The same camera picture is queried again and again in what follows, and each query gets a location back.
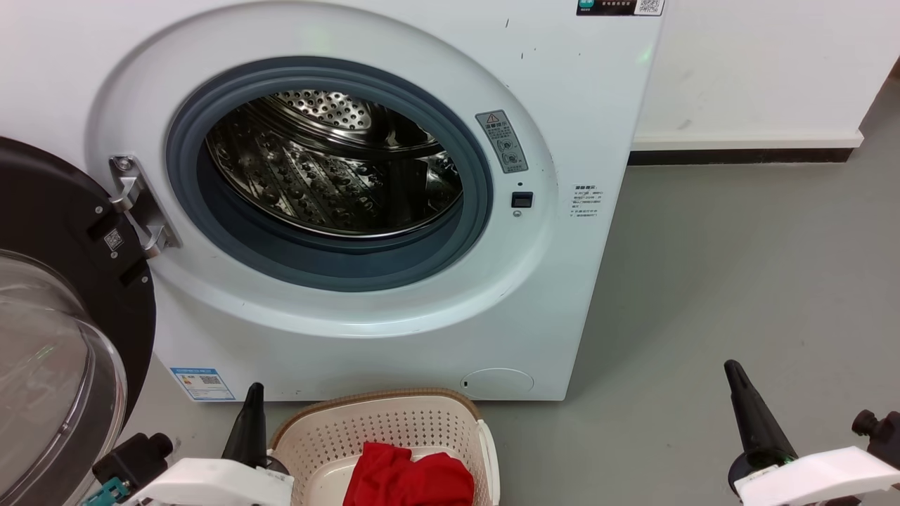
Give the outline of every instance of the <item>beige plastic basket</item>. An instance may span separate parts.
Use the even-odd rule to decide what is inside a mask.
[[[491,431],[471,401],[435,388],[320,402],[282,424],[271,446],[294,476],[291,505],[340,506],[366,441],[410,448],[413,460],[446,452],[472,473],[473,506],[500,504]]]

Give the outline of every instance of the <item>qr code on door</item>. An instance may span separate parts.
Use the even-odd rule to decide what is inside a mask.
[[[665,0],[638,0],[634,13],[641,16],[658,16],[662,14],[662,4]]]

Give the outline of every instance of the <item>blue and white sticker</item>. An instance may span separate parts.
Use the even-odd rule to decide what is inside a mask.
[[[171,367],[172,374],[195,401],[234,401],[215,369]]]

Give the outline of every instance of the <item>screw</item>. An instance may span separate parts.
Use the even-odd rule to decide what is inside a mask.
[[[122,172],[131,170],[131,159],[128,157],[116,157],[115,166]]]

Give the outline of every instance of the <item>washing machine door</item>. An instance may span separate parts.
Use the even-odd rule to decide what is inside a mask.
[[[90,177],[0,139],[0,178],[0,505],[75,503],[147,374],[153,283]]]

